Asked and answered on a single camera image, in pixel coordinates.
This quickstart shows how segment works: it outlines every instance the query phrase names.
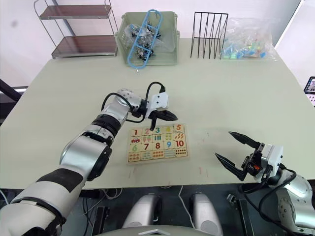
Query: table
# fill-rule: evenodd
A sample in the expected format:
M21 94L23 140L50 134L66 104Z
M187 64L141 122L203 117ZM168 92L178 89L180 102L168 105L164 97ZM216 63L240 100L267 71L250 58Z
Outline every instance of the table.
M283 145L283 163L315 178L315 109L283 61L190 58L190 40L181 39L178 65L138 73L119 54L50 60L0 128L0 187L25 188L56 169L63 147L98 115L107 94L128 88L144 97L152 81L166 86L169 110L188 127L190 158L128 164L128 131L150 121L126 122L103 174L85 188L238 183L214 152L240 167L253 149L228 131Z

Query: plastic storage bin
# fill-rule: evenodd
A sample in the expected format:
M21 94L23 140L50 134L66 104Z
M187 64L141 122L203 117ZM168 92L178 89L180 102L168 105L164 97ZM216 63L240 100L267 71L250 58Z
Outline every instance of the plastic storage bin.
M179 52L179 31L177 31L177 15L173 11L162 11L163 15L163 21L160 27L160 34L163 36L166 33L172 32L173 34L173 40L174 40L174 51L173 52L156 52L154 51L154 56L151 56L148 60L147 65L175 65L177 64L178 60L178 52ZM119 53L123 56L124 61L126 64L127 57L129 54L129 51L131 49L130 47L125 46L122 37L125 28L130 24L137 24L141 25L142 21L146 15L146 12L126 12L122 16L122 24L120 25L119 31L115 33L115 40L116 44L118 46ZM158 20L156 19L155 14L150 15L149 21L150 24L153 26L158 23ZM131 59L131 62L134 65L142 65L143 61L141 59L138 59L137 57L133 57Z

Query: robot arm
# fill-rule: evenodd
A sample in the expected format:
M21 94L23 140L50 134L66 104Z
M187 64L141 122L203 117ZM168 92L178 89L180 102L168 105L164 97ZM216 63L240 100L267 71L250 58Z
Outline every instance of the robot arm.
M265 184L268 184L270 188L277 188L275 190L281 224L294 233L315 235L315 210L312 206L311 185L302 176L287 170L281 164L283 147L265 145L236 132L229 133L239 142L255 150L245 158L242 170L237 169L233 162L216 153L223 166L241 181L245 179L247 173L252 175L257 182L261 183L255 190Z
M129 113L143 116L142 120L152 119L151 129L157 118L177 120L166 111L168 95L163 85L149 102L127 89L111 95L115 95L113 102L103 104L96 119L65 146L59 167L32 183L0 211L1 236L60 235L85 182L103 172L112 153L110 147Z

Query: metal shelf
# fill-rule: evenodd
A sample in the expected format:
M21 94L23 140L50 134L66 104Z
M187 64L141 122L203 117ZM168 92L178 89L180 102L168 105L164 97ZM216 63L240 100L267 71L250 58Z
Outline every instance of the metal shelf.
M117 46L112 35L64 37L52 53L53 58L116 55Z
M39 16L42 20L108 19L110 5L52 5Z

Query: black wire rack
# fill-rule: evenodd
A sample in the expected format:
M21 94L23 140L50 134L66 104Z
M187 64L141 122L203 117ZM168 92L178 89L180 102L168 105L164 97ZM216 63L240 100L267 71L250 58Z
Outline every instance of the black wire rack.
M191 39L191 51L190 57L193 53L193 46L195 39L198 41L198 52L205 58L205 55L211 52L214 54L214 59L217 54L220 55L224 45L224 38L227 26L227 13L215 13L215 12L201 12L196 11L193 18L192 39Z

